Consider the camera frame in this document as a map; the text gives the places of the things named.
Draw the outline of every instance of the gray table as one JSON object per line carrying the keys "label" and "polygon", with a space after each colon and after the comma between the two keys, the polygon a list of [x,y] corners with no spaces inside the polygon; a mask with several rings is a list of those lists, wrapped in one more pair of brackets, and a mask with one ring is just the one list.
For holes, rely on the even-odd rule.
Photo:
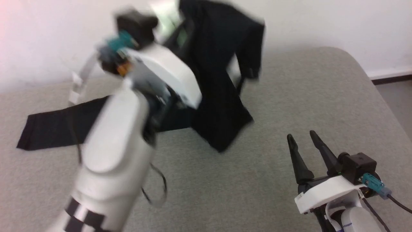
{"label": "gray table", "polygon": [[[119,84],[95,79],[86,100]],[[66,107],[70,84],[0,96],[0,225],[2,232],[40,232],[67,203],[76,169],[75,147],[26,152],[15,148],[29,114]],[[336,153],[364,152],[399,200],[412,206],[412,144],[358,63],[346,52],[319,48],[266,55],[262,77],[242,100],[254,117],[230,149],[218,154],[192,129],[159,135],[154,163],[164,172],[163,208],[140,198],[125,231],[319,231],[300,215],[286,135],[292,133],[316,176],[325,166],[309,130]],[[145,188],[161,194],[150,173]],[[411,215],[379,197],[370,203],[392,231],[410,231]]]}

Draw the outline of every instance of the white wall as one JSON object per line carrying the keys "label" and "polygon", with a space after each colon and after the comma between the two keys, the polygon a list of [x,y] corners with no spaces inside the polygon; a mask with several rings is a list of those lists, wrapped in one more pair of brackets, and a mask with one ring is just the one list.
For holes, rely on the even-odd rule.
{"label": "white wall", "polygon": [[[265,52],[333,46],[371,78],[412,74],[411,0],[232,2],[265,19]],[[125,5],[147,9],[146,0],[0,0],[0,92],[69,80]]]}

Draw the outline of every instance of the black baseboard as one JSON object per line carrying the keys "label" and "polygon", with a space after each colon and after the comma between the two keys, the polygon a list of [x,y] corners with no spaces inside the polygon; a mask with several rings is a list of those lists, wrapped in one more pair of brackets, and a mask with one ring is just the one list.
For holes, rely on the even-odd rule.
{"label": "black baseboard", "polygon": [[383,85],[383,84],[405,81],[405,80],[412,80],[412,75],[394,76],[394,77],[389,77],[389,78],[377,79],[377,80],[372,80],[372,83],[374,85]]}

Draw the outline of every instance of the black cloth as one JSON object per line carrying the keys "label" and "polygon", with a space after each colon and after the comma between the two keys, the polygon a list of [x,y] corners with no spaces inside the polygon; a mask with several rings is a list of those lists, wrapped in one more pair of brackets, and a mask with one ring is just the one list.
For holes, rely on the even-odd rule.
{"label": "black cloth", "polygon": [[[222,152],[253,121],[226,67],[236,54],[242,78],[258,78],[265,26],[222,3],[182,0],[180,10],[196,26],[193,46],[183,61],[195,73],[202,101],[195,112],[179,112],[176,123],[163,131],[186,128],[191,122],[199,135]],[[17,148],[37,150],[75,144],[67,123],[70,112],[78,140],[83,143],[106,100],[107,97],[29,115]]]}

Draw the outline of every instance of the checkered marker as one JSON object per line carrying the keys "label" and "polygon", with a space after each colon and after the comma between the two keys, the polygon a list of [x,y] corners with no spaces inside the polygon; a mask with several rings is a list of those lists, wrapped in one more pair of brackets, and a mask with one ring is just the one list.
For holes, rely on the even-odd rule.
{"label": "checkered marker", "polygon": [[70,216],[64,228],[66,232],[110,232],[101,228],[104,215],[88,210],[73,198],[66,208],[66,213]]}

